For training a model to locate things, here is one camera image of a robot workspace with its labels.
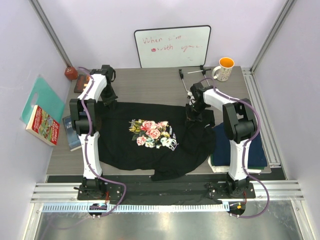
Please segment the orange brown cover book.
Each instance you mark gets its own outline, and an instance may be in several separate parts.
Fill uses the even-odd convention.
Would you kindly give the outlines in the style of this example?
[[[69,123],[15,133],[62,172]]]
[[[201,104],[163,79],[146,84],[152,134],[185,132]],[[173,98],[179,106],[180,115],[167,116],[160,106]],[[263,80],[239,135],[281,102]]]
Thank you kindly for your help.
[[[79,74],[75,83],[73,92],[81,94],[84,89],[87,87],[90,81],[90,77],[85,74]]]

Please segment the black t shirt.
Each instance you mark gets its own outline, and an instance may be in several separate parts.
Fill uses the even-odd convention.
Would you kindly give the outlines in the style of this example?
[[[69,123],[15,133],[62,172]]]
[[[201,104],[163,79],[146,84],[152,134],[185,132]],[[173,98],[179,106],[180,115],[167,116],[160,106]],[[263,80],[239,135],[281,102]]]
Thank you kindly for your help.
[[[99,160],[120,170],[153,170],[153,181],[179,178],[199,167],[214,152],[212,110],[187,123],[183,106],[98,102],[102,127]]]

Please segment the white mug orange inside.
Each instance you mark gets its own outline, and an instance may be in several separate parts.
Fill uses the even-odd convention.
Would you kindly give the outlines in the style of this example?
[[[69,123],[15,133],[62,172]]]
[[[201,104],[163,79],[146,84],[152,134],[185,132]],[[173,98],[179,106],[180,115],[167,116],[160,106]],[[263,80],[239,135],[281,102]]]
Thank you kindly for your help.
[[[230,57],[222,57],[218,66],[216,66],[211,73],[211,76],[214,80],[225,82],[229,79],[232,69],[235,66],[235,62]]]

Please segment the blue cover book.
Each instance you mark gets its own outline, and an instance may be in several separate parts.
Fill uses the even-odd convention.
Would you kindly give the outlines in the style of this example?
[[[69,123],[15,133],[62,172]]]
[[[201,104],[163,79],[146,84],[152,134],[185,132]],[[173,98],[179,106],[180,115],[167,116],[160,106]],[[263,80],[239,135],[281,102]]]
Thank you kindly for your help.
[[[82,147],[79,136],[76,131],[73,129],[71,116],[66,116],[62,119],[64,129],[66,132],[67,142],[70,151],[75,151]]]

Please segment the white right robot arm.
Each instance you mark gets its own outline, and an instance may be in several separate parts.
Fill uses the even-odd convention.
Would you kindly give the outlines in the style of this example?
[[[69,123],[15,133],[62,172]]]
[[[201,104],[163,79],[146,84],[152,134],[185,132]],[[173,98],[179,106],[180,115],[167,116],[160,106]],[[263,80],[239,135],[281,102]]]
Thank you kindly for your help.
[[[206,108],[214,107],[222,112],[224,133],[230,145],[230,165],[225,190],[230,197],[242,196],[250,183],[249,148],[260,131],[257,111],[247,98],[229,96],[214,86],[204,87],[201,82],[193,84],[188,95],[190,101],[185,106],[187,125],[201,122]]]

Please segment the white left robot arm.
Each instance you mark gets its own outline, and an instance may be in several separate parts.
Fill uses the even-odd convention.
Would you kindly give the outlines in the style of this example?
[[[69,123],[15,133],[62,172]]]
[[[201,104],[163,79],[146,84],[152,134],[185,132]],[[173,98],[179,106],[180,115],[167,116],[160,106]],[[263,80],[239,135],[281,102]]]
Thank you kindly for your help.
[[[104,105],[113,106],[117,96],[112,88],[116,71],[110,65],[99,69],[87,70],[81,67],[88,80],[84,90],[77,98],[69,101],[69,110],[73,130],[79,137],[83,156],[83,177],[76,188],[78,200],[101,200],[107,194],[106,182],[99,160],[98,139],[101,119],[98,115],[98,100]]]

